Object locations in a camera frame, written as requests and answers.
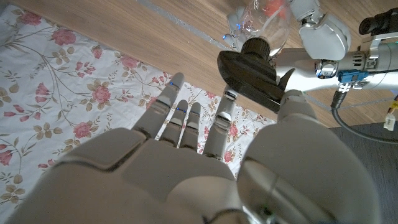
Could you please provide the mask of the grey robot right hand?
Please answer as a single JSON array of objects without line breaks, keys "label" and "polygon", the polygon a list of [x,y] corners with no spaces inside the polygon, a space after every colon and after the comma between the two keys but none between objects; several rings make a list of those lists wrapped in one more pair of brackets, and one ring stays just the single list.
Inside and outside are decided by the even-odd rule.
[{"label": "grey robot right hand", "polygon": [[200,105],[179,101],[177,73],[131,128],[64,155],[9,223],[380,223],[363,163],[322,125],[303,93],[283,94],[237,175],[221,160],[236,92],[226,90],[202,153]]}]

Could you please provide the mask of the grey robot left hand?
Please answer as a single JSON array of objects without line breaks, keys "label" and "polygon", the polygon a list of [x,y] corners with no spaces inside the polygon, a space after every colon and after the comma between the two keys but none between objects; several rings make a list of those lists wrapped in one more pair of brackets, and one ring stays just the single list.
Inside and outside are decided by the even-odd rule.
[{"label": "grey robot left hand", "polygon": [[349,29],[318,1],[252,1],[227,20],[233,50],[218,66],[239,93],[397,88],[397,9],[363,19],[355,51]]}]

